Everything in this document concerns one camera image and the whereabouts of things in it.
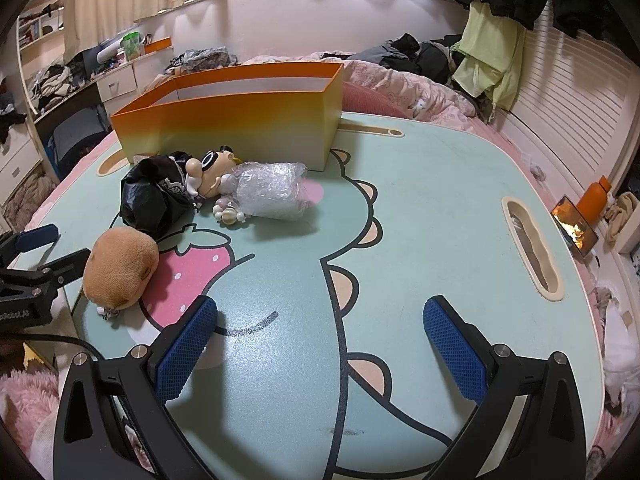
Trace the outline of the brown hamster plush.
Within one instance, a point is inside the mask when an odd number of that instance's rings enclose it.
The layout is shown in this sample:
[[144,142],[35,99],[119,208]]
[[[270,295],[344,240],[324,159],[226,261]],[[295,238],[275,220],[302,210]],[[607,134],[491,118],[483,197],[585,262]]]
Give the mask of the brown hamster plush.
[[158,264],[156,241],[130,226],[114,226],[94,243],[82,277],[82,292],[102,318],[136,304]]

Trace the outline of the black drawstring pouch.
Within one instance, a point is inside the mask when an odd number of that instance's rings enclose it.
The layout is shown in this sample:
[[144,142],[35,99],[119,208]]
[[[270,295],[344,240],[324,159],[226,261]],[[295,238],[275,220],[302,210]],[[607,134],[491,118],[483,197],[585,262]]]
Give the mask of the black drawstring pouch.
[[122,222],[154,240],[165,236],[193,208],[193,198],[186,190],[186,162],[191,158],[176,151],[135,164],[120,181]]

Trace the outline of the cartoon figure keychain toy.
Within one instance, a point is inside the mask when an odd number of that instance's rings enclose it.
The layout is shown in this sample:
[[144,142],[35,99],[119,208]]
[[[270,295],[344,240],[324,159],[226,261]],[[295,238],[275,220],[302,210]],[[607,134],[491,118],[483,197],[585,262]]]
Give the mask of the cartoon figure keychain toy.
[[224,226],[244,223],[247,219],[232,198],[238,186],[234,172],[240,163],[227,145],[217,151],[207,151],[201,159],[190,158],[186,162],[184,186],[194,208],[200,210],[206,200],[214,200],[212,214]]

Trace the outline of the bubble wrap package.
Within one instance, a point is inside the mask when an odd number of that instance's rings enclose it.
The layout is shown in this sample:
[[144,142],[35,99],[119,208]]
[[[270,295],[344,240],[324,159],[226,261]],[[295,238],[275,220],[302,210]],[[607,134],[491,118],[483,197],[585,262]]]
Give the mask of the bubble wrap package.
[[233,203],[250,217],[293,221],[308,207],[307,167],[301,162],[243,162],[233,177]]

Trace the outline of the white desk with drawers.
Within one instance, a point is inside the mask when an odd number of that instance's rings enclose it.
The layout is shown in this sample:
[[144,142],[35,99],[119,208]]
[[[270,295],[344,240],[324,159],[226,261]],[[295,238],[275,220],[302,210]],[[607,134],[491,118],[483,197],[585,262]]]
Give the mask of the white desk with drawers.
[[54,61],[25,82],[35,136],[60,180],[113,130],[111,118],[140,96],[172,58],[168,37],[153,39],[131,61],[98,63],[97,48],[64,65]]

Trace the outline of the phone on blue stand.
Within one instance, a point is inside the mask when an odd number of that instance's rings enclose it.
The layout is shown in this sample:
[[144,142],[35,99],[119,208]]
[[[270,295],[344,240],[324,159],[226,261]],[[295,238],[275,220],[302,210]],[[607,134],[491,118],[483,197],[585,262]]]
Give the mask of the phone on blue stand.
[[574,203],[564,195],[553,207],[551,215],[572,254],[577,258],[587,258],[599,237]]

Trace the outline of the orange water bottle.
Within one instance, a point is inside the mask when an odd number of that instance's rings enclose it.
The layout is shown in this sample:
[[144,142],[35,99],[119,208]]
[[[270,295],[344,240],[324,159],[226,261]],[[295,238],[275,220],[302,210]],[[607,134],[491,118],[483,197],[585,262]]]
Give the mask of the orange water bottle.
[[598,223],[600,215],[608,203],[608,192],[610,191],[611,183],[605,176],[601,176],[599,180],[588,186],[578,200],[576,208],[590,226]]

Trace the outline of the patterned grey clothes heap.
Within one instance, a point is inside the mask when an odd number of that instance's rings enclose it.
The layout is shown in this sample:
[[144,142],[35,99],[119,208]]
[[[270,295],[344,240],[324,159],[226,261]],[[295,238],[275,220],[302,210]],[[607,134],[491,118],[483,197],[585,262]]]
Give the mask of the patterned grey clothes heap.
[[238,58],[226,47],[189,49],[173,58],[165,73],[170,76],[205,72],[238,64]]

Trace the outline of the orange gradient cardboard box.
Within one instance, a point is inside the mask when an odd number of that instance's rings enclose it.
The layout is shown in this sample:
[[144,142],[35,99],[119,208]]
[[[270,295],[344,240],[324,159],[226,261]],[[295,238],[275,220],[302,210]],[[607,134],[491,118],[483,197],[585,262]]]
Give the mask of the orange gradient cardboard box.
[[172,77],[112,115],[129,158],[223,145],[248,162],[326,166],[343,110],[343,66],[279,62]]

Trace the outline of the pink floral bed quilt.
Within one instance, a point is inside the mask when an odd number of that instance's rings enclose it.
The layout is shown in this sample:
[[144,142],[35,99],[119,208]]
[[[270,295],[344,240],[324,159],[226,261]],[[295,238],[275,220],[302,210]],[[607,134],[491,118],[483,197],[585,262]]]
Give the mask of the pink floral bed quilt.
[[407,118],[458,131],[471,131],[476,111],[471,102],[452,89],[412,73],[358,61],[340,60],[320,53],[307,56],[259,55],[244,62],[341,63],[344,74],[343,110],[378,116]]

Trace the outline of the light green hanging garment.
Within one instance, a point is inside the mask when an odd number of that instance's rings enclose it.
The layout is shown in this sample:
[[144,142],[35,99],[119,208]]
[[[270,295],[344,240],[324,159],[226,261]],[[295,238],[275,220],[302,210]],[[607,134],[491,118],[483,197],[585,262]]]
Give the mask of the light green hanging garment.
[[526,29],[499,18],[480,0],[470,4],[468,21],[454,52],[463,60],[452,79],[470,96],[481,94],[493,107],[510,110],[518,96]]

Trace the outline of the dark clothes pile on bed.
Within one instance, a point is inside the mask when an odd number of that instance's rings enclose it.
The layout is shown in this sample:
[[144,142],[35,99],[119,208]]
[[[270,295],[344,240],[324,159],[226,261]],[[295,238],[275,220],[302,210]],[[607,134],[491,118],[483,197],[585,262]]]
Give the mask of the dark clothes pile on bed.
[[452,74],[463,61],[452,47],[461,35],[447,35],[431,41],[418,41],[406,32],[401,37],[354,54],[323,53],[322,58],[340,58],[378,64],[389,70],[426,77],[438,84],[449,84]]

